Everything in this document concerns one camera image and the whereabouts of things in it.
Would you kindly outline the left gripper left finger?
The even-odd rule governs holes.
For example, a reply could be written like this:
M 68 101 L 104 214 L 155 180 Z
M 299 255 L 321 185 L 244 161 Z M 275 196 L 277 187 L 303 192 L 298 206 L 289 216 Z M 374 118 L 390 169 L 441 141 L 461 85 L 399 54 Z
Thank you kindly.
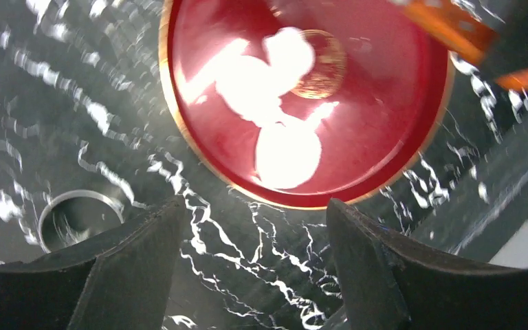
M 0 329 L 159 329 L 186 224 L 174 197 L 81 243 L 0 265 Z

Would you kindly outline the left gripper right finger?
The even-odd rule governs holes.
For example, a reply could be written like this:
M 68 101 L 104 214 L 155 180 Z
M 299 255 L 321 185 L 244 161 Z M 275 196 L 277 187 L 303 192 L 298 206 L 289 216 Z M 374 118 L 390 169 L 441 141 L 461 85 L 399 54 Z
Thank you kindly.
M 528 329 L 528 269 L 434 249 L 338 199 L 326 223 L 352 329 Z

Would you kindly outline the red round lacquer plate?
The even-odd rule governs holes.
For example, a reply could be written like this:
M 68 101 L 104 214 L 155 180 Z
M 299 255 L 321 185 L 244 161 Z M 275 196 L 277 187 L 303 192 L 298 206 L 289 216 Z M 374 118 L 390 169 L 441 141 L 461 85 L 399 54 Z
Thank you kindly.
M 281 97 L 283 116 L 320 138 L 313 177 L 287 190 L 266 188 L 255 169 L 260 130 L 232 112 L 209 86 L 187 103 L 179 92 L 228 43 L 265 60 L 262 40 L 280 28 L 323 30 L 346 54 L 341 87 L 319 100 Z M 396 180 L 428 145 L 452 91 L 446 48 L 387 1 L 165 1 L 159 67 L 173 119 L 205 165 L 225 183 L 260 201 L 324 208 L 332 198 L 356 202 Z

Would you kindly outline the white dough lump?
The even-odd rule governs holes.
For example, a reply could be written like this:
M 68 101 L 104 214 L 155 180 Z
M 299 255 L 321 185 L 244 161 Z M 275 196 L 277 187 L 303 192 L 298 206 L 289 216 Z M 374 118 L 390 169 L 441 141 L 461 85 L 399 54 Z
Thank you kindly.
M 323 30 L 282 27 L 262 40 L 266 59 L 245 54 L 249 41 L 236 38 L 217 52 L 179 92 L 197 102 L 214 86 L 232 112 L 263 127 L 283 116 L 281 97 L 292 93 L 319 100 L 342 85 L 347 57 L 340 42 Z

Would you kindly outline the metal scraper wooden handle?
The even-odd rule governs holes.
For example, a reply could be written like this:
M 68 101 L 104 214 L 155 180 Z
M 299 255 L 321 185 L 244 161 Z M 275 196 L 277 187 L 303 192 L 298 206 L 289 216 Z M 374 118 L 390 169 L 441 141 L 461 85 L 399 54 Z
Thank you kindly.
M 528 1 L 509 1 L 494 30 L 456 1 L 394 1 L 422 30 L 505 89 L 528 89 Z

